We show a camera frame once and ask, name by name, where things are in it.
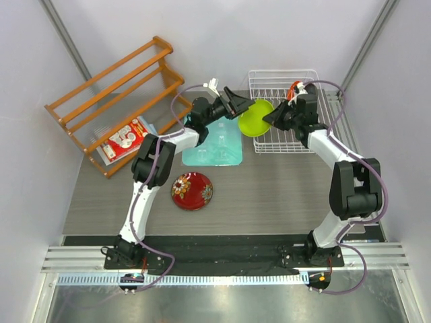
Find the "lime green plate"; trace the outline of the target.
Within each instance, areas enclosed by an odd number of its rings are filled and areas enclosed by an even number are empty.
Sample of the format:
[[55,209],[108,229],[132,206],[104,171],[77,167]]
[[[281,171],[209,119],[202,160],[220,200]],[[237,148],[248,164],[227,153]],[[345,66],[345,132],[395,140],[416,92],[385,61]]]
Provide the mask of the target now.
[[263,117],[273,111],[274,107],[270,101],[255,100],[255,103],[238,118],[240,132],[247,137],[260,137],[264,135],[271,128],[271,125],[265,122]]

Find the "red floral plate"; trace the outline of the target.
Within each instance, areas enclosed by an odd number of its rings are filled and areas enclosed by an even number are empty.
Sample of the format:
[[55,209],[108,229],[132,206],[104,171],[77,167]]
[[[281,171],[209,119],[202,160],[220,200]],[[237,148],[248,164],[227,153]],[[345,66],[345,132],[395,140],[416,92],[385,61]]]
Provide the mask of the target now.
[[180,209],[197,211],[211,201],[213,184],[199,172],[187,172],[180,175],[172,184],[171,197]]

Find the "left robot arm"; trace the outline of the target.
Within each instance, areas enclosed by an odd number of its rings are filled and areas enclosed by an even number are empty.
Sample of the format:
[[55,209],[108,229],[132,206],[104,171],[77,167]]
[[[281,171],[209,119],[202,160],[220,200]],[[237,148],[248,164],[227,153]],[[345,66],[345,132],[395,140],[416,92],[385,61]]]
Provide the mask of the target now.
[[143,140],[131,166],[133,194],[123,228],[112,247],[101,247],[105,269],[138,268],[148,261],[147,253],[169,258],[168,269],[173,267],[173,255],[156,250],[143,241],[154,199],[170,175],[174,156],[201,145],[209,134],[208,126],[213,122],[221,118],[232,120],[255,103],[228,87],[224,88],[226,98],[218,93],[216,86],[204,83],[202,87],[213,95],[213,102],[204,97],[194,99],[181,130],[167,135],[148,135]]

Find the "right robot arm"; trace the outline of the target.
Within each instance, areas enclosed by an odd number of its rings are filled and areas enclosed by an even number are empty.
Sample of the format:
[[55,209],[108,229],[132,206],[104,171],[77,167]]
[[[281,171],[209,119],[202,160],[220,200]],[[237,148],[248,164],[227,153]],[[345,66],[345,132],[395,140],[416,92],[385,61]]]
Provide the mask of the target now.
[[344,235],[354,225],[374,222],[373,213],[383,206],[380,164],[357,156],[333,136],[331,126],[319,122],[318,92],[313,81],[296,81],[287,98],[263,120],[281,131],[292,131],[305,148],[316,153],[332,171],[330,211],[310,231],[302,248],[293,255],[308,266],[325,266],[335,256]]

